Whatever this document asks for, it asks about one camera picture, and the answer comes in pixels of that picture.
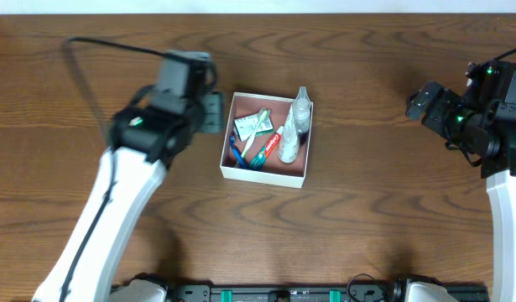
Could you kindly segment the green white soap packet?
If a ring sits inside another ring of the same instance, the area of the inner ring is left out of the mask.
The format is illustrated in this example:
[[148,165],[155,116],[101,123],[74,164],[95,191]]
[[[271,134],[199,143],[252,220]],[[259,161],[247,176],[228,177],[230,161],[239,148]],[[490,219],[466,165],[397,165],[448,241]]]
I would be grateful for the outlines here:
[[[251,136],[253,130],[258,125],[258,118],[259,113],[255,113],[253,115],[236,118],[234,120],[235,133],[240,141],[244,142]],[[271,122],[271,119],[268,117],[259,125],[256,136],[271,133],[273,130],[274,126]]]

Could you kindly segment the green white toothbrush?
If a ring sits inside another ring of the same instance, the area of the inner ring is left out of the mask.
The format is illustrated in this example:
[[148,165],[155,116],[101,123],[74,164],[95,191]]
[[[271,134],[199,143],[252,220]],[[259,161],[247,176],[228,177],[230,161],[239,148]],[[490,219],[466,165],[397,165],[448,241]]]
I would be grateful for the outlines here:
[[253,141],[256,137],[256,134],[259,130],[259,128],[261,127],[261,125],[268,119],[268,116],[269,116],[270,112],[269,112],[269,109],[266,108],[266,107],[262,107],[259,111],[259,115],[258,115],[258,120],[257,120],[257,124],[256,124],[256,127],[254,128],[254,130],[252,131],[251,135],[249,136],[249,138],[247,139],[247,142],[245,143],[245,146],[244,146],[244,149],[241,153],[241,157],[244,159],[247,152],[249,151],[249,149],[251,148],[251,146],[253,145]]

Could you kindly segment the blue disposable razor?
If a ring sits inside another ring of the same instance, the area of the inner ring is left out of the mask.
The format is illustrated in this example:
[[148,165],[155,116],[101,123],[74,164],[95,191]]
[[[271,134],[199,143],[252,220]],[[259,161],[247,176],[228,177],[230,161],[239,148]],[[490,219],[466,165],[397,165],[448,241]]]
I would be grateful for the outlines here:
[[237,161],[235,167],[247,169],[248,165],[247,165],[246,161],[244,160],[241,151],[239,150],[239,148],[236,145],[237,140],[236,140],[236,136],[234,134],[230,135],[229,142],[230,142],[231,151]]

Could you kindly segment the red green toothpaste tube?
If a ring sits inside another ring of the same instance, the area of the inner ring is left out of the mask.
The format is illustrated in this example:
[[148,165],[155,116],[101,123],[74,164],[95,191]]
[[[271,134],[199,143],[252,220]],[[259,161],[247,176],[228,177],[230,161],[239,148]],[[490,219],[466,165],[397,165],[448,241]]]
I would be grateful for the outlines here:
[[273,152],[274,148],[280,142],[282,134],[284,132],[284,125],[280,126],[274,134],[268,139],[266,144],[261,148],[258,154],[250,162],[248,168],[251,170],[259,171],[265,165],[268,157]]

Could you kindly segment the clear spray bottle dark liquid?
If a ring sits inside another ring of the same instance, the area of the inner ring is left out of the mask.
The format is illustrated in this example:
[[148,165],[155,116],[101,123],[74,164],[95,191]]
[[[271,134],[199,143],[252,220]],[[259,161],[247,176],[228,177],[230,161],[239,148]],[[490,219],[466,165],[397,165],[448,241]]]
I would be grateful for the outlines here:
[[299,88],[297,97],[292,104],[295,129],[299,136],[300,146],[307,141],[310,131],[311,102],[305,86]]

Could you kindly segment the white cosmetic tube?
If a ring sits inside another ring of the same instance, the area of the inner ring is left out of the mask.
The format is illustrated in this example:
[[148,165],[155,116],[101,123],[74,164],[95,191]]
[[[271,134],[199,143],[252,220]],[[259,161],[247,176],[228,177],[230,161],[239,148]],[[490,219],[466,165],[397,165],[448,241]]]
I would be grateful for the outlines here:
[[286,164],[292,164],[298,157],[300,150],[299,135],[294,124],[292,108],[284,123],[284,130],[279,146],[279,160]]

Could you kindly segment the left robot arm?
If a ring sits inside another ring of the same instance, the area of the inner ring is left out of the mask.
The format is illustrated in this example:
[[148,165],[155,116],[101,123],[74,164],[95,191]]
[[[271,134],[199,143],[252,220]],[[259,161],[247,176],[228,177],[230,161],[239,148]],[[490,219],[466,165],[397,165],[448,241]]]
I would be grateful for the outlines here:
[[223,95],[209,54],[171,50],[158,80],[111,121],[89,199],[35,301],[106,301],[122,253],[151,196],[195,133],[223,129]]

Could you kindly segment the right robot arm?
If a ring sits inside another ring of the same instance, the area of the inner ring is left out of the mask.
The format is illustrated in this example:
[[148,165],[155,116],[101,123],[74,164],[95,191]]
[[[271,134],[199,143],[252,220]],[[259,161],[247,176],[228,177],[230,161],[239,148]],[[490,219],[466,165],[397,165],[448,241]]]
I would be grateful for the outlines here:
[[492,299],[516,301],[516,63],[471,63],[465,75],[463,95],[426,82],[407,99],[405,115],[480,168],[493,219]]

